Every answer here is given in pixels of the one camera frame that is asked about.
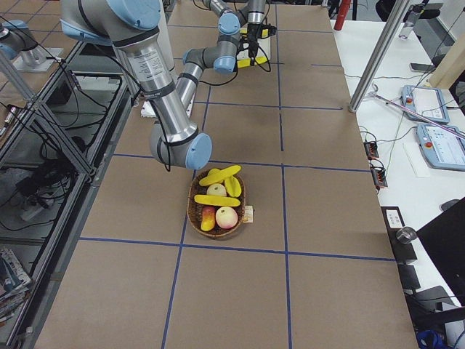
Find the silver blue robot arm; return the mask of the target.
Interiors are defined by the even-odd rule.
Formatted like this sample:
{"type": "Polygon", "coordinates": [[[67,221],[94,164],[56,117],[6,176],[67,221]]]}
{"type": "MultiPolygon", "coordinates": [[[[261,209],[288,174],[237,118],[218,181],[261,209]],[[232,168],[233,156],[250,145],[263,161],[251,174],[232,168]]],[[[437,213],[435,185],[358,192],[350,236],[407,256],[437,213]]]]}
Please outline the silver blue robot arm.
{"type": "Polygon", "coordinates": [[[111,45],[123,52],[156,122],[153,157],[166,166],[201,169],[209,162],[211,138],[186,113],[158,44],[159,1],[63,1],[63,32],[76,40],[111,45]]]}
{"type": "Polygon", "coordinates": [[[240,30],[247,27],[248,56],[254,63],[264,27],[265,1],[248,1],[244,7],[233,10],[224,1],[204,1],[205,7],[218,17],[219,35],[214,47],[190,49],[183,57],[184,70],[179,74],[176,91],[184,108],[193,100],[198,84],[206,69],[220,74],[233,73],[240,51],[240,30]]]}

